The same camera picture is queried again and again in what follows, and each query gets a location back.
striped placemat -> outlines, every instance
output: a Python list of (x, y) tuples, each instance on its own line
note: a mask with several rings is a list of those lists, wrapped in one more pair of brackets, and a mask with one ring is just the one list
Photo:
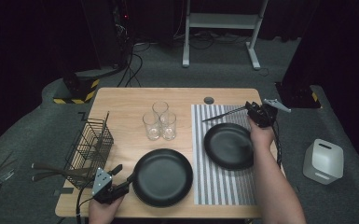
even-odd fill
[(254, 168), (229, 171), (216, 165), (203, 149), (203, 137), (218, 123), (236, 123), (248, 130), (246, 110), (202, 122), (242, 105), (192, 105), (194, 204), (255, 205)]

wooden table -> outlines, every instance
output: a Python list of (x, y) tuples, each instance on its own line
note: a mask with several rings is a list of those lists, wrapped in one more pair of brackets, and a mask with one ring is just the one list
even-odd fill
[[(195, 89), (195, 88), (101, 88), (98, 90), (90, 111), (89, 118), (104, 119), (109, 111), (107, 127), (115, 139), (105, 171), (123, 164), (123, 170), (114, 176), (114, 183), (122, 183), (147, 152), (157, 148), (172, 148), (192, 158), (191, 105), (203, 105), (204, 98), (214, 98), (215, 105), (244, 105), (246, 101), (261, 103), (257, 90), (254, 89)], [(177, 116), (177, 135), (172, 141), (160, 138), (150, 141), (145, 136), (142, 122), (144, 112), (151, 110), (156, 101), (165, 101)], [(275, 144), (271, 151), (276, 154)], [(73, 185), (66, 181), (64, 188)], [(72, 194), (62, 194), (56, 207), (60, 217), (74, 217), (76, 199), (79, 190)], [(85, 189), (81, 202), (91, 197), (90, 189)], [(81, 216), (88, 215), (88, 203), (81, 206)], [(249, 205), (198, 205), (194, 204), (193, 189), (180, 203), (167, 207), (155, 208), (142, 203), (130, 187), (130, 193), (117, 211), (116, 217), (191, 217), (191, 218), (251, 218), (260, 217), (257, 206)]]

human arm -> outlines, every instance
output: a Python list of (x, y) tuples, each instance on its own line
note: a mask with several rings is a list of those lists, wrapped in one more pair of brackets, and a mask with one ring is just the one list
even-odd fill
[(123, 199), (124, 196), (114, 200), (111, 204), (98, 203), (92, 199), (89, 203), (89, 224), (111, 223)]
[(271, 127), (261, 129), (251, 119), (254, 146), (255, 188), (264, 223), (306, 223), (295, 191), (270, 152), (274, 139)]

white metal stand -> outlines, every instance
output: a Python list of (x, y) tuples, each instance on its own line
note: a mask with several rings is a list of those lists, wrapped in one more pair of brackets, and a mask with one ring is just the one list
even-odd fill
[(260, 11), (257, 15), (238, 15), (238, 14), (209, 14), (209, 13), (190, 13), (190, 0), (187, 0), (186, 9), (186, 33), (185, 45), (183, 50), (183, 66), (190, 66), (190, 48), (188, 44), (190, 27), (203, 28), (228, 28), (254, 30), (251, 42), (246, 42), (246, 49), (252, 61), (255, 70), (260, 69), (260, 63), (255, 55), (255, 41), (260, 30), (261, 22), (264, 18), (267, 3), (269, 0), (263, 0)]

white bin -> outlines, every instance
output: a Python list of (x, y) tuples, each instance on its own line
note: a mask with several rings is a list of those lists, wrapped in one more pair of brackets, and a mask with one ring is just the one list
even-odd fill
[(305, 153), (304, 176), (328, 185), (342, 178), (343, 170), (344, 153), (342, 148), (322, 139), (315, 139)]

